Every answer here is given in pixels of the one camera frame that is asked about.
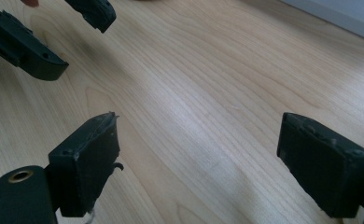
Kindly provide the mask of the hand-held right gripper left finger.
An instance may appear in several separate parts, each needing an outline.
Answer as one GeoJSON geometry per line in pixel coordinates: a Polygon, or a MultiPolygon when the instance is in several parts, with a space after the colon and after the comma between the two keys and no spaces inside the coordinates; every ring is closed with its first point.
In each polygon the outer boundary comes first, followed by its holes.
{"type": "Polygon", "coordinates": [[[53,207],[64,217],[84,217],[107,179],[123,165],[113,112],[87,120],[49,154],[48,182],[53,207]]]}

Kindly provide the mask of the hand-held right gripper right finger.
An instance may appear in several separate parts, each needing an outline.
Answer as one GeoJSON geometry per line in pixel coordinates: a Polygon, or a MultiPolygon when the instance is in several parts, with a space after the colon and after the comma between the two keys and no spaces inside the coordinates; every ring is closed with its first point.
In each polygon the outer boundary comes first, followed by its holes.
{"type": "Polygon", "coordinates": [[[329,217],[353,218],[364,208],[364,147],[313,119],[285,113],[277,156],[329,217]]]}

